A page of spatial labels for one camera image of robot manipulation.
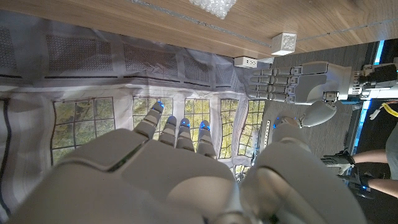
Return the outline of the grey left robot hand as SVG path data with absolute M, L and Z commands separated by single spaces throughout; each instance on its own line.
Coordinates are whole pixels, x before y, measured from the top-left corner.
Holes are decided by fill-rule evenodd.
M 245 78 L 245 92 L 252 99 L 307 105 L 298 125 L 312 127 L 334 117 L 335 103 L 348 98 L 351 76 L 351 67 L 324 61 L 267 68 Z

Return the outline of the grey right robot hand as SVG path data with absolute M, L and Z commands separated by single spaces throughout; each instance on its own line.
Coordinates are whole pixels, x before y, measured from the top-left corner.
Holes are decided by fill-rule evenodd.
M 310 150 L 305 120 L 274 121 L 272 140 L 237 180 L 216 158 L 210 126 L 197 144 L 188 120 L 156 102 L 133 130 L 117 129 L 67 154 L 9 223 L 365 223 L 343 181 Z

